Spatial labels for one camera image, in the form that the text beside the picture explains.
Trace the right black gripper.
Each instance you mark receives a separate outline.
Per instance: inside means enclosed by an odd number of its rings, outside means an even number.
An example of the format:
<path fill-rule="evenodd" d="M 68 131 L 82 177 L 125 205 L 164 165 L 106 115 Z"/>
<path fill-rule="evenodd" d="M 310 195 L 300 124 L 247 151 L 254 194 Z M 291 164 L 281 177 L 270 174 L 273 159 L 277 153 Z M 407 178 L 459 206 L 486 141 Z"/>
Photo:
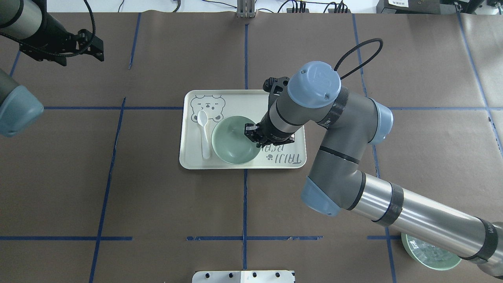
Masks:
<path fill-rule="evenodd" d="M 286 133 L 272 124 L 245 124 L 245 136 L 256 144 L 256 147 L 266 145 L 285 145 L 294 143 L 295 133 Z"/>

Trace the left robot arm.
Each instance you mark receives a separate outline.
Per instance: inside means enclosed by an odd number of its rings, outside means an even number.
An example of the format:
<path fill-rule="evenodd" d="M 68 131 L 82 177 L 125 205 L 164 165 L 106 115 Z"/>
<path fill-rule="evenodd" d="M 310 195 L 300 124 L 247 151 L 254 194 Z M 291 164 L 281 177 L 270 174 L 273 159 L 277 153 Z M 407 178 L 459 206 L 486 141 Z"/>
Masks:
<path fill-rule="evenodd" d="M 45 0 L 2 0 L 1 36 L 18 43 L 18 52 L 10 72 L 1 70 L 0 133 L 11 138 L 32 125 L 44 112 L 43 104 L 13 75 L 21 54 L 37 62 L 67 65 L 67 59 L 88 54 L 104 61 L 104 43 L 96 35 L 94 13 L 84 1 L 92 30 L 73 34 L 47 10 Z"/>

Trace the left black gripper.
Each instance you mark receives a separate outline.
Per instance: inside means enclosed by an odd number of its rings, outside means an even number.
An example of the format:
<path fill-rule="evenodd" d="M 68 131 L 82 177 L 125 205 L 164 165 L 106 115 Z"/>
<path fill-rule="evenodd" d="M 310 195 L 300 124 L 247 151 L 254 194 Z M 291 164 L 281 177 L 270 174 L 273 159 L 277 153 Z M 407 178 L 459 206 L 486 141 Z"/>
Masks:
<path fill-rule="evenodd" d="M 67 65 L 68 58 L 81 54 L 91 55 L 100 62 L 105 60 L 103 40 L 86 29 L 41 46 L 20 43 L 19 50 L 36 61 L 56 62 L 61 66 Z"/>

